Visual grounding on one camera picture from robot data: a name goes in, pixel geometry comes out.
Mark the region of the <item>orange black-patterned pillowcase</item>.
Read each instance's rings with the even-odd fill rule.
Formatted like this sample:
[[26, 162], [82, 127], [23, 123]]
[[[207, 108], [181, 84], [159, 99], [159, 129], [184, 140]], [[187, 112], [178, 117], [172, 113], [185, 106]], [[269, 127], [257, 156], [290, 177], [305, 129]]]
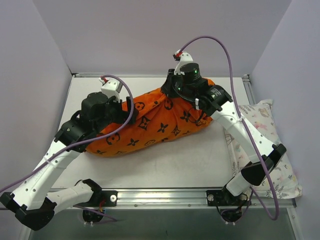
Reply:
[[134, 124], [119, 132], [119, 124], [108, 125], [98, 135], [113, 134], [90, 143], [86, 152], [105, 158], [130, 154], [197, 133], [213, 120], [184, 99], [166, 96], [160, 88], [135, 97], [134, 106], [138, 110]]

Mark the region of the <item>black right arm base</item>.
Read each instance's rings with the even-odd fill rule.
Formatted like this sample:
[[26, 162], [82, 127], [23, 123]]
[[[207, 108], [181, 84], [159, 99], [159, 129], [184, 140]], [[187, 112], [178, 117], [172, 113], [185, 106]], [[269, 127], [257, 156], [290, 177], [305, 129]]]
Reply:
[[209, 189], [206, 191], [207, 205], [211, 207], [239, 207], [244, 206], [249, 200], [249, 197], [241, 193], [238, 196], [233, 196], [226, 189]]

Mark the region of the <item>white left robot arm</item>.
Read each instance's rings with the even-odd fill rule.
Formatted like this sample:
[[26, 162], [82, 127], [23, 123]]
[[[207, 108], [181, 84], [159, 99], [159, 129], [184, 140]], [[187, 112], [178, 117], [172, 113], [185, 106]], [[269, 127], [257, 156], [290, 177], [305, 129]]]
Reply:
[[99, 204], [104, 198], [102, 188], [91, 179], [57, 192], [50, 190], [90, 143], [116, 135], [134, 122], [138, 111], [132, 95], [126, 97], [126, 106], [123, 110], [122, 101], [114, 95], [108, 97], [101, 91], [90, 93], [82, 101], [81, 109], [62, 124], [36, 169], [19, 180], [19, 187], [12, 192], [1, 190], [0, 202], [21, 224], [34, 231], [45, 227], [54, 215], [65, 209]]

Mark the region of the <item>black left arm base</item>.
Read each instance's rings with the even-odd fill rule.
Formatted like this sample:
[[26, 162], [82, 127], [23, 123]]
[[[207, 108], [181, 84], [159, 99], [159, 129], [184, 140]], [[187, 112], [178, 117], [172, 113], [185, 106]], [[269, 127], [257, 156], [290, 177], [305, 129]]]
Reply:
[[87, 202], [77, 203], [77, 206], [81, 207], [115, 207], [118, 201], [118, 191], [112, 189], [101, 190], [100, 192], [94, 192], [92, 197]]

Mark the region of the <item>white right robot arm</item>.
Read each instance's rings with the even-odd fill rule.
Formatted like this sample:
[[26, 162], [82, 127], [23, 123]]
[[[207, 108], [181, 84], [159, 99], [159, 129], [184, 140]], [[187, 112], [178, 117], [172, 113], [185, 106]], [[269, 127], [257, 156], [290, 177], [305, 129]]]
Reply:
[[222, 86], [209, 84], [207, 79], [201, 77], [197, 63], [184, 64], [180, 70], [181, 75], [173, 68], [168, 70], [161, 90], [169, 97], [185, 100], [192, 108], [222, 125], [249, 157], [249, 162], [221, 193], [222, 200], [232, 205], [249, 187], [263, 182], [287, 149], [283, 144], [274, 144], [264, 137], [250, 121], [239, 115], [231, 95]]

